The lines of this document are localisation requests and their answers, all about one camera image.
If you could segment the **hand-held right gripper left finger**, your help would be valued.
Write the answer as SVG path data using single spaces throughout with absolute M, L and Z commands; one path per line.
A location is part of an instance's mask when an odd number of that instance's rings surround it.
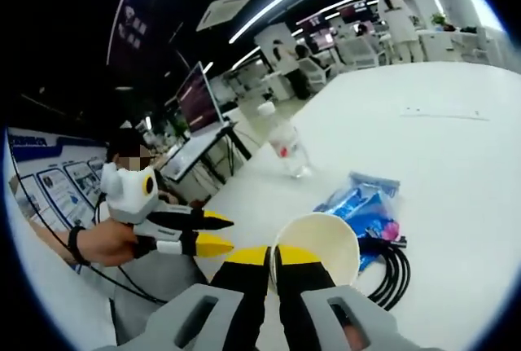
M 253 350 L 265 318 L 270 247 L 233 252 L 209 285 L 185 290 L 149 319 L 147 350 Z

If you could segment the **person's left hand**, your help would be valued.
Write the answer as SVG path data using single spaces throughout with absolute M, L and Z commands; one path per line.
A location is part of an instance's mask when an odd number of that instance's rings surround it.
M 140 244 L 130 225 L 112 218 L 77 234 L 77 248 L 82 258 L 91 263 L 118 266 L 152 252 Z

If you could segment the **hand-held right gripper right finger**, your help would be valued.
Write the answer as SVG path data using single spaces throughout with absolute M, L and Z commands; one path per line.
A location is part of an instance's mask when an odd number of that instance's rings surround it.
M 280 318 L 291 350 L 401 350 L 394 317 L 351 286 L 336 286 L 303 248 L 274 249 Z

